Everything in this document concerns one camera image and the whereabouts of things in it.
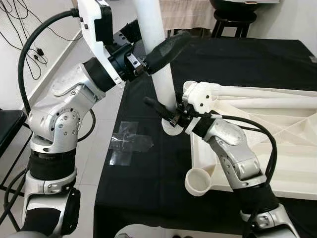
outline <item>stool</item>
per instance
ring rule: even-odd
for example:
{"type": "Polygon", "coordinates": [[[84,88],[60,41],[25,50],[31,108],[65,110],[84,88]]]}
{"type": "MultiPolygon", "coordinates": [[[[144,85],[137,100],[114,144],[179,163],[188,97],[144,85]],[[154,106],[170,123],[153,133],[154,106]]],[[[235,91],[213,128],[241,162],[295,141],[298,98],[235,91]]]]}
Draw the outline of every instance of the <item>stool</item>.
{"type": "Polygon", "coordinates": [[[217,20],[211,37],[221,37],[225,27],[237,27],[237,31],[234,37],[246,38],[249,31],[249,26],[253,23],[257,15],[251,11],[233,12],[216,10],[214,17],[217,20]]]}

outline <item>black rubber sleeve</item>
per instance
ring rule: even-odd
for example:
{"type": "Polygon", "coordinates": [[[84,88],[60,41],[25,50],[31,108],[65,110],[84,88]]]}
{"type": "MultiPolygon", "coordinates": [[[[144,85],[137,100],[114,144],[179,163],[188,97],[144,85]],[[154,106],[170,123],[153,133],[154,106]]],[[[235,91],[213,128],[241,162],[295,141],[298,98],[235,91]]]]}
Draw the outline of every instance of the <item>black rubber sleeve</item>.
{"type": "Polygon", "coordinates": [[[96,86],[103,92],[106,92],[115,86],[115,82],[111,79],[110,75],[97,58],[93,57],[85,62],[84,67],[96,86]]]}
{"type": "Polygon", "coordinates": [[[191,41],[188,32],[182,32],[156,46],[147,56],[145,62],[148,66],[148,73],[153,74],[173,61],[191,41]]]}
{"type": "Polygon", "coordinates": [[[271,186],[264,183],[253,187],[234,189],[233,192],[240,202],[241,211],[244,214],[251,214],[258,204],[260,204],[258,213],[273,210],[279,204],[271,186]]]}
{"type": "Polygon", "coordinates": [[[57,180],[71,175],[75,169],[76,149],[59,154],[44,154],[31,150],[31,175],[41,180],[57,180]]]}
{"type": "Polygon", "coordinates": [[[201,118],[193,129],[193,133],[204,138],[215,119],[201,118]]]}
{"type": "Polygon", "coordinates": [[[142,38],[138,20],[134,20],[127,24],[120,31],[130,43],[135,43],[142,38]]]}

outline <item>electrical wire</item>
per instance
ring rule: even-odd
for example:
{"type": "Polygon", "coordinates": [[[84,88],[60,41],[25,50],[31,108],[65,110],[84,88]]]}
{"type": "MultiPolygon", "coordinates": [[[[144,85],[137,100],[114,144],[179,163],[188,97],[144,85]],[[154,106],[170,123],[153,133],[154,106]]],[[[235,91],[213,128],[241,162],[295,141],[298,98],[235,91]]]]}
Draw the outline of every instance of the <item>electrical wire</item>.
{"type": "Polygon", "coordinates": [[[20,93],[21,93],[21,97],[22,97],[22,101],[26,110],[27,115],[30,113],[31,111],[31,107],[25,92],[25,86],[24,86],[24,61],[25,58],[27,56],[27,53],[31,47],[31,45],[33,44],[33,42],[35,41],[35,39],[51,24],[53,24],[54,22],[63,19],[65,17],[69,17],[69,16],[73,16],[73,17],[78,17],[79,16],[79,11],[78,9],[71,9],[70,11],[65,11],[62,13],[59,13],[55,16],[50,17],[48,20],[46,20],[44,23],[42,23],[38,28],[35,29],[35,31],[30,35],[30,37],[28,38],[28,40],[26,41],[22,51],[21,51],[21,55],[19,58],[19,64],[18,64],[18,83],[19,83],[19,89],[20,89],[20,93]]]}
{"type": "MultiPolygon", "coordinates": [[[[16,1],[17,1],[18,3],[20,3],[20,5],[21,5],[24,9],[26,9],[29,13],[31,13],[40,23],[43,24],[43,21],[42,21],[35,13],[33,13],[33,12],[27,7],[27,5],[25,4],[24,0],[21,0],[21,1],[24,3],[24,5],[20,2],[20,0],[16,0],[16,1]]],[[[50,29],[56,36],[58,36],[58,37],[60,37],[60,38],[62,38],[62,39],[64,39],[64,40],[66,40],[66,41],[78,41],[78,40],[80,40],[80,39],[83,37],[83,36],[80,36],[80,37],[78,37],[78,38],[76,38],[76,39],[70,40],[70,39],[67,39],[67,38],[65,38],[65,37],[63,37],[63,36],[57,34],[52,28],[48,27],[48,29],[50,29]]]]}
{"type": "MultiPolygon", "coordinates": [[[[235,120],[235,121],[241,121],[241,122],[251,124],[251,125],[259,128],[264,134],[267,135],[267,137],[269,138],[269,140],[272,144],[272,152],[271,152],[271,156],[270,156],[269,162],[268,162],[266,170],[265,170],[266,181],[264,182],[264,186],[269,186],[269,183],[273,177],[273,173],[274,173],[276,161],[277,161],[277,146],[276,146],[276,141],[275,141],[274,137],[272,136],[272,134],[261,124],[255,122],[255,121],[249,120],[249,119],[233,117],[233,116],[222,116],[222,118],[229,119],[229,120],[235,120]]],[[[258,202],[258,204],[256,205],[256,207],[254,208],[253,212],[251,213],[249,219],[247,220],[247,223],[245,225],[243,235],[242,235],[243,238],[247,238],[249,236],[252,221],[257,216],[259,209],[260,209],[260,206],[261,206],[261,203],[262,203],[262,201],[260,200],[258,202]]]]}
{"type": "MultiPolygon", "coordinates": [[[[19,38],[19,40],[20,40],[21,45],[23,46],[23,41],[22,41],[22,39],[21,39],[21,37],[20,37],[19,31],[16,29],[14,23],[12,22],[12,20],[11,20],[11,18],[10,18],[10,15],[8,14],[7,9],[6,9],[5,5],[3,4],[3,2],[0,1],[0,3],[1,3],[2,6],[4,7],[4,9],[5,9],[5,11],[6,11],[6,14],[7,14],[7,17],[8,17],[8,19],[9,19],[9,21],[10,21],[12,27],[14,28],[16,34],[18,35],[18,38],[19,38]]],[[[21,49],[19,49],[18,47],[16,47],[16,46],[14,46],[13,44],[11,44],[11,43],[9,42],[9,40],[3,35],[3,33],[1,33],[1,35],[2,35],[2,37],[3,37],[12,47],[14,47],[14,48],[16,48],[16,49],[18,49],[18,50],[21,50],[21,49]]],[[[40,71],[40,72],[39,72],[39,76],[38,76],[38,77],[35,77],[34,74],[33,74],[33,72],[32,72],[32,70],[31,70],[31,67],[30,67],[29,62],[28,62],[28,60],[26,59],[26,62],[27,62],[27,65],[28,65],[28,67],[29,67],[29,69],[30,69],[32,78],[33,78],[34,80],[38,80],[38,79],[41,77],[41,74],[42,74],[41,67],[38,65],[38,63],[37,63],[32,57],[30,57],[29,55],[27,55],[27,56],[28,56],[28,57],[35,63],[35,65],[39,68],[39,71],[40,71]]]]}
{"type": "Polygon", "coordinates": [[[84,135],[83,137],[79,138],[77,141],[80,142],[80,141],[83,141],[84,139],[86,139],[88,136],[90,136],[90,134],[93,132],[95,126],[96,126],[96,116],[95,116],[95,113],[92,109],[89,110],[90,114],[91,114],[91,117],[93,118],[93,124],[90,128],[90,130],[86,133],[86,135],[84,135]]]}
{"type": "MultiPolygon", "coordinates": [[[[11,189],[11,188],[13,187],[13,185],[19,180],[19,178],[21,178],[22,175],[25,174],[25,170],[26,170],[26,169],[24,169],[23,171],[21,171],[21,172],[10,182],[10,184],[8,185],[8,187],[7,187],[6,191],[5,191],[5,194],[4,194],[4,201],[3,201],[3,207],[4,207],[4,209],[5,209],[5,208],[8,206],[8,204],[9,204],[9,193],[10,193],[9,191],[10,191],[10,189],[11,189]]],[[[16,230],[17,232],[20,231],[20,227],[19,227],[18,223],[16,222],[16,220],[15,220],[13,214],[11,213],[11,211],[9,211],[7,215],[8,215],[8,217],[10,218],[10,220],[11,220],[11,222],[12,222],[12,224],[13,224],[15,230],[16,230]]]]}
{"type": "Polygon", "coordinates": [[[25,183],[25,175],[26,175],[26,173],[27,173],[27,169],[23,170],[22,172],[20,172],[20,173],[18,174],[20,177],[23,175],[22,180],[21,180],[21,182],[20,182],[18,188],[16,189],[16,192],[13,194],[13,197],[11,198],[10,202],[6,205],[6,207],[5,207],[5,209],[4,209],[4,212],[2,213],[2,215],[1,215],[1,217],[0,217],[0,225],[1,225],[1,224],[3,223],[3,221],[5,220],[6,216],[7,216],[8,213],[10,212],[12,206],[14,205],[14,203],[15,203],[17,197],[19,196],[19,193],[20,193],[20,191],[22,190],[22,187],[23,187],[23,185],[24,185],[24,183],[25,183]]]}
{"type": "Polygon", "coordinates": [[[24,17],[20,17],[19,15],[16,17],[16,16],[13,16],[12,14],[11,14],[11,12],[13,12],[13,8],[12,8],[12,5],[9,3],[9,1],[8,0],[6,0],[6,2],[9,4],[9,6],[11,7],[11,10],[10,11],[8,11],[7,9],[6,9],[6,7],[5,7],[5,5],[4,5],[4,2],[2,1],[2,0],[0,0],[0,3],[1,3],[1,5],[3,6],[3,8],[4,9],[2,9],[1,7],[0,7],[0,9],[2,10],[2,11],[4,11],[5,13],[8,13],[11,17],[13,17],[13,18],[15,18],[15,19],[19,19],[19,20],[21,20],[21,19],[26,19],[27,17],[28,17],[28,15],[29,15],[29,12],[27,11],[26,12],[26,15],[24,16],[24,17]]]}

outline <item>black table cover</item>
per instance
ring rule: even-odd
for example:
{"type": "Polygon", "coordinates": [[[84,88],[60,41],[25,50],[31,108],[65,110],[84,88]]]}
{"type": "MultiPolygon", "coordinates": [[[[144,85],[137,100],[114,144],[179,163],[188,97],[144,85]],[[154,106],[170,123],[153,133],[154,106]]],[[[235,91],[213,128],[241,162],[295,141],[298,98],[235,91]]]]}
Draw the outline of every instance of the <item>black table cover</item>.
{"type": "MultiPolygon", "coordinates": [[[[142,47],[136,47],[142,55],[142,47]]],[[[175,89],[185,81],[230,86],[317,90],[317,64],[296,40],[198,39],[171,64],[175,89]]],[[[130,166],[109,166],[109,149],[94,212],[94,237],[113,238],[129,224],[241,234],[239,204],[231,192],[210,190],[193,197],[184,178],[191,168],[190,137],[168,136],[143,97],[156,97],[151,79],[128,83],[114,132],[122,121],[137,121],[138,134],[152,137],[148,152],[133,152],[130,166]]],[[[317,202],[280,198],[281,203],[317,236],[317,202]]],[[[305,233],[298,228],[302,237],[305,233]]]]}

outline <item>white pipe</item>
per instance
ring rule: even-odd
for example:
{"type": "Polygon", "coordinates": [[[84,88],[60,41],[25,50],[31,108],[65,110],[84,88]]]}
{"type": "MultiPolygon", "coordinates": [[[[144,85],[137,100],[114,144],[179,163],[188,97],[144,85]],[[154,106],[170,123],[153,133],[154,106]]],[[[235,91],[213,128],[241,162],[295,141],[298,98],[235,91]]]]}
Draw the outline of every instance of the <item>white pipe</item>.
{"type": "Polygon", "coordinates": [[[317,98],[265,98],[222,100],[236,108],[317,109],[317,98]]]}
{"type": "Polygon", "coordinates": [[[256,90],[241,87],[221,86],[219,84],[211,84],[211,94],[213,96],[235,96],[235,97],[248,97],[248,98],[306,98],[306,96],[270,92],[265,90],[256,90]]]}
{"type": "MultiPolygon", "coordinates": [[[[159,0],[133,0],[146,54],[165,40],[159,0]]],[[[152,75],[158,101],[175,111],[176,98],[172,72],[168,64],[152,75]]]]}

